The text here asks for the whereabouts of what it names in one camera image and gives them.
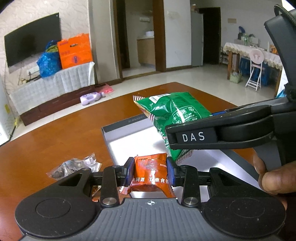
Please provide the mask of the right hand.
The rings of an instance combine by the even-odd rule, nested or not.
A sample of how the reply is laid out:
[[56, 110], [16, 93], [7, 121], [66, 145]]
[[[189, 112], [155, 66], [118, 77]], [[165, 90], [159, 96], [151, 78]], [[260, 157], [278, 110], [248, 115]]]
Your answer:
[[287, 210], [288, 202], [283, 197], [280, 197], [280, 194], [295, 192], [295, 161], [287, 163], [276, 170], [267, 171], [262, 159], [253, 156], [253, 166], [259, 174], [258, 183], [260, 188], [276, 196]]

